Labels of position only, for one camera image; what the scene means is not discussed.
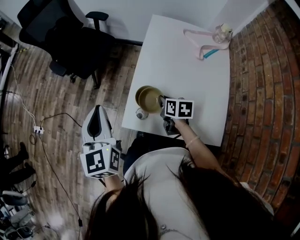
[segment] red brick wall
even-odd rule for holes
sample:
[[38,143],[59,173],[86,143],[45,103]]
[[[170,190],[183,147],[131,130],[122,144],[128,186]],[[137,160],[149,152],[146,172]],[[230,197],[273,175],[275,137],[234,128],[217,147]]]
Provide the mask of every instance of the red brick wall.
[[233,38],[229,50],[219,161],[277,210],[300,153],[300,20],[285,1],[276,1]]

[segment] chair backrest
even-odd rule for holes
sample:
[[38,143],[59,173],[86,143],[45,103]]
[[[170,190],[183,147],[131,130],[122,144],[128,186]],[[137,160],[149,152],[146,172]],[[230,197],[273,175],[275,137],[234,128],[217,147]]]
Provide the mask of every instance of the chair backrest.
[[43,48],[52,58],[83,26],[68,0],[30,0],[19,12],[18,20],[22,26],[20,40]]

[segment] pink ribbon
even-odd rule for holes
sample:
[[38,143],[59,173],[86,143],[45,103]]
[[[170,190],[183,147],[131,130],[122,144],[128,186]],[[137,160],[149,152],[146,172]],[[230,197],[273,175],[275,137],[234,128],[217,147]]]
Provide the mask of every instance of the pink ribbon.
[[219,45],[202,45],[202,46],[199,46],[198,43],[195,40],[193,40],[190,36],[186,35],[187,32],[190,32],[190,33],[193,33],[193,34],[198,34],[198,35],[205,35],[205,36],[212,36],[212,33],[211,32],[203,32],[203,31],[194,31],[194,30],[189,30],[189,29],[184,29],[183,30],[184,36],[186,36],[187,39],[196,47],[195,55],[196,55],[196,58],[199,59],[199,60],[204,59],[203,50],[213,50],[213,49],[224,50],[224,49],[227,49],[229,44],[230,44],[230,42],[226,42],[226,43],[222,43],[222,44],[219,44]]

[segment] white table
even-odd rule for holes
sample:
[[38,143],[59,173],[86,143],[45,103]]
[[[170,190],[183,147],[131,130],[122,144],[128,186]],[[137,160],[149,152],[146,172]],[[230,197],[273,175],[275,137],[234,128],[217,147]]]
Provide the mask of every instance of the white table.
[[[218,51],[203,61],[198,60],[195,47],[183,35],[184,28],[205,31],[172,18],[152,16],[131,83],[122,127],[167,136],[159,114],[150,114],[145,120],[136,117],[139,106],[135,93],[140,87],[150,85],[166,96],[194,100],[190,126],[205,144],[220,146],[229,98],[229,51]],[[208,36],[193,35],[193,38],[200,45],[215,45]]]

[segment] long dark hair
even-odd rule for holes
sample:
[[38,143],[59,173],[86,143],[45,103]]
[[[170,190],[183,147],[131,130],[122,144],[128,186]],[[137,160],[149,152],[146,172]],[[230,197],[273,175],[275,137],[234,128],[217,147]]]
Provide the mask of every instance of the long dark hair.
[[[181,182],[211,240],[289,238],[263,202],[237,180],[216,170],[194,167],[186,160],[174,177]],[[158,226],[143,196],[145,180],[134,174],[109,207],[116,192],[101,196],[92,208],[84,239],[157,240]]]

